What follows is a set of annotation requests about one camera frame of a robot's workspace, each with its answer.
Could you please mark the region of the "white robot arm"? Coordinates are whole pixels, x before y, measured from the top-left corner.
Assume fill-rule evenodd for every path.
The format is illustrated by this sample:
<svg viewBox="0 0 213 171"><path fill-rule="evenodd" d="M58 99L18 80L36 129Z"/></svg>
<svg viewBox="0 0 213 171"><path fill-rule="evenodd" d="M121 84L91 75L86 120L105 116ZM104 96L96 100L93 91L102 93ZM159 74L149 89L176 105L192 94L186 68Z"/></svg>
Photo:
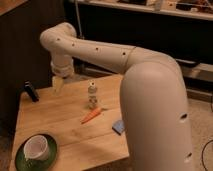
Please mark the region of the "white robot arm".
<svg viewBox="0 0 213 171"><path fill-rule="evenodd" d="M131 45L79 39L60 23L43 31L54 74L71 74L72 57L123 75L120 108L133 171L195 171L182 72L167 54Z"/></svg>

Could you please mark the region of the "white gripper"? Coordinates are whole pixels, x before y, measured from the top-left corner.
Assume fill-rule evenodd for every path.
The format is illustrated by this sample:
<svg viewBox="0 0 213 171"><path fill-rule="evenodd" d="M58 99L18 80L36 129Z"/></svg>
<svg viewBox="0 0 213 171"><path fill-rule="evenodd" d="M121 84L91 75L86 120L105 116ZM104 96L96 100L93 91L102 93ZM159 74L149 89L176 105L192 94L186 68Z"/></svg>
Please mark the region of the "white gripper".
<svg viewBox="0 0 213 171"><path fill-rule="evenodd" d="M53 92L58 94L66 77L74 74L73 59L69 55L53 54L51 59L52 72L56 75L52 77Z"/></svg>

